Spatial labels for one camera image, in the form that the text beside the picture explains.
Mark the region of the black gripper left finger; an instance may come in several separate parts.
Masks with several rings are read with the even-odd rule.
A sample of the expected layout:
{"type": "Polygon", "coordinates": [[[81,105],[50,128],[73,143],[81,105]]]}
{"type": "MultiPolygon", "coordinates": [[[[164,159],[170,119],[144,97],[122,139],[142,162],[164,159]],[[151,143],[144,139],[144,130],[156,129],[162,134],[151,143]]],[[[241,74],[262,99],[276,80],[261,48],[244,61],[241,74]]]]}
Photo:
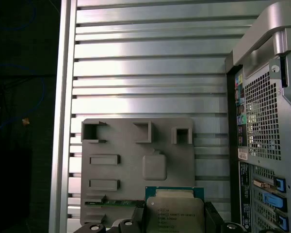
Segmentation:
{"type": "Polygon", "coordinates": [[[135,201],[131,218],[120,218],[106,227],[102,222],[91,220],[85,223],[75,233],[145,233],[146,205],[144,200],[135,201]]]}

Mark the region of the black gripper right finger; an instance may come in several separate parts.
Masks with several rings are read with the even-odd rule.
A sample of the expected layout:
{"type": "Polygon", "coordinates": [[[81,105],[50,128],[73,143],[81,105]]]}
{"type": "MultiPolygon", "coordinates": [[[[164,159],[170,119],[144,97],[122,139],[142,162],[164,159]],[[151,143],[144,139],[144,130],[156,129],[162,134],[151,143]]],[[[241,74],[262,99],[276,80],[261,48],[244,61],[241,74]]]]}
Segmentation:
{"type": "Polygon", "coordinates": [[[238,223],[224,221],[211,202],[204,203],[205,233],[246,233],[238,223]]]}

